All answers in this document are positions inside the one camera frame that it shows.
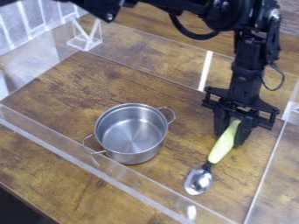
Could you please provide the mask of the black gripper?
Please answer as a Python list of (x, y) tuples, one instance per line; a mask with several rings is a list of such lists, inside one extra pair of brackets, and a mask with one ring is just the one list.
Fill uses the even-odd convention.
[(230, 117), (238, 118), (238, 130), (234, 146), (239, 147), (257, 126), (272, 130), (276, 125), (281, 109), (266, 103), (259, 97), (253, 101), (234, 101), (229, 98), (230, 91), (207, 86), (202, 106), (214, 112), (214, 134), (219, 137), (230, 126)]

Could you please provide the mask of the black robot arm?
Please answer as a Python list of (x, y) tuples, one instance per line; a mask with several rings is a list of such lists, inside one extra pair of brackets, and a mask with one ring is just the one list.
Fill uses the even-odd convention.
[(214, 133), (219, 136), (238, 118), (234, 145), (241, 146), (255, 127), (273, 129), (280, 108), (261, 99), (268, 86), (265, 70), (278, 69), (281, 6), (277, 0), (54, 0), (78, 5), (94, 16), (113, 22), (123, 7), (146, 3), (167, 12), (173, 25), (186, 37), (207, 40), (222, 32), (234, 33), (235, 60), (227, 89), (206, 87), (202, 105), (214, 111)]

